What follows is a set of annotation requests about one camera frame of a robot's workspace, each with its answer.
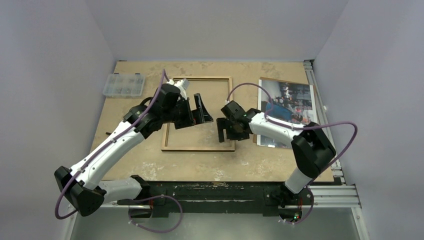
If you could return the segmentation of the black wooden picture frame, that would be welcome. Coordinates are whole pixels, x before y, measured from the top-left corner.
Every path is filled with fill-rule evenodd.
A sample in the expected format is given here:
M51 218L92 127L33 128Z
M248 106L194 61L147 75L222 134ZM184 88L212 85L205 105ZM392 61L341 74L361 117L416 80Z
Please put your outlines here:
M179 152L233 152L235 141L219 142L217 119L223 118L221 108L225 105L228 94L233 89L233 79L230 76L173 76L177 82L182 79L189 81L187 97L190 107L196 108L194 94L199 93L206 111L212 116L213 122L202 123L192 127L175 129L167 123L162 128L161 150Z

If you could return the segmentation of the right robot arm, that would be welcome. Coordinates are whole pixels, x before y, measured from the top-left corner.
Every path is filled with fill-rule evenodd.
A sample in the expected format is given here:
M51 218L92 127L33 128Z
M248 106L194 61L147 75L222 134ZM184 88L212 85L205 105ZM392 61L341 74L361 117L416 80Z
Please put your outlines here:
M260 135L292 149L296 168L280 191L282 200L288 204L298 200L301 191L331 165L331 160L336 156L335 148L315 122L308 125L285 122L255 108L244 110L233 100L221 112L224 116L216 120L220 143Z

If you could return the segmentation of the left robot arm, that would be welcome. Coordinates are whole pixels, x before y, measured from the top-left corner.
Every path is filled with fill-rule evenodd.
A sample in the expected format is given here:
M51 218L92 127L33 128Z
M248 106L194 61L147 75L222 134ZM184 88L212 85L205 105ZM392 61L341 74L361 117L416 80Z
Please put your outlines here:
M56 169L54 178L60 190L56 218L63 219L59 214L62 198L83 217L108 202L131 199L138 205L146 203L148 184L141 177L133 175L111 183L103 181L103 177L126 153L164 124L172 123L176 129L183 129L214 121L199 93L194 94L195 109L191 109L186 90L179 83L163 83L154 96L130 108L116 129L93 152L70 168Z

